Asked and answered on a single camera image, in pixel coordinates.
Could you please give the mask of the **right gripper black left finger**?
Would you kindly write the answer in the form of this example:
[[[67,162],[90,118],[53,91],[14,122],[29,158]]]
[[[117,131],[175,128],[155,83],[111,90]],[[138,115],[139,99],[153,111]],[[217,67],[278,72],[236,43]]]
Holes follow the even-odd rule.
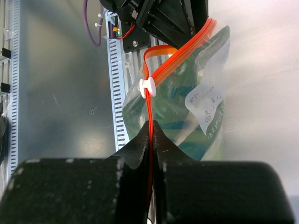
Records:
[[[144,224],[149,125],[108,158],[28,159],[0,201],[3,224]]]

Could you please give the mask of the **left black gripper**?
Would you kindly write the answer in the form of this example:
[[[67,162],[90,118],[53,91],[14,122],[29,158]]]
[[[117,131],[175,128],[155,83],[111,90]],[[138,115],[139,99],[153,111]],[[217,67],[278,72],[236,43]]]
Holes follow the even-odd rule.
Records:
[[[207,0],[100,0],[122,22],[139,23],[153,37],[181,48],[205,25]]]

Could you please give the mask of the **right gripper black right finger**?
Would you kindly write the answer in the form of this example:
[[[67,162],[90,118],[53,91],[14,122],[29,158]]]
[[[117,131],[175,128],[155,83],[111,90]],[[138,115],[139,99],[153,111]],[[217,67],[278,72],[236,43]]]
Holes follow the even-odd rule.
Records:
[[[292,224],[277,172],[259,161],[197,161],[154,122],[154,188],[159,224]]]

